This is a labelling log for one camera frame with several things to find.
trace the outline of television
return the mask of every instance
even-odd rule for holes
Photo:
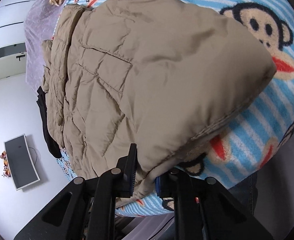
[[[20,135],[4,142],[8,167],[16,190],[38,182],[39,176],[34,167],[26,136]]]

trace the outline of purple fabric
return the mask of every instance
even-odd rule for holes
[[[36,93],[41,85],[45,64],[41,44],[52,35],[63,6],[50,5],[49,0],[36,0],[24,22],[27,65],[26,82]]]

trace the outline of gray floor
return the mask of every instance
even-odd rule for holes
[[[294,135],[258,172],[255,217],[283,240],[294,226]]]

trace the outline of metal screw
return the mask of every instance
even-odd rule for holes
[[[81,177],[76,177],[75,179],[74,179],[74,184],[76,184],[76,185],[79,185],[79,184],[81,184],[83,182],[83,178],[81,178]]]
[[[214,185],[216,183],[216,179],[213,178],[213,177],[208,177],[206,179],[207,183],[210,184],[210,185]]]
[[[179,169],[177,168],[172,168],[170,171],[169,171],[171,174],[177,174],[179,172]]]
[[[119,174],[120,172],[121,172],[121,169],[119,169],[119,168],[113,168],[111,170],[111,173],[114,174],[114,175]]]

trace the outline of striped blanket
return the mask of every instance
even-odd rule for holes
[[[66,4],[96,7],[104,1],[67,0]],[[182,1],[241,22],[271,53],[277,66],[268,87],[208,143],[206,155],[178,167],[196,178],[213,176],[230,188],[260,169],[294,133],[294,10],[287,0]],[[118,208],[116,214],[149,216],[172,211],[171,199],[152,193]]]

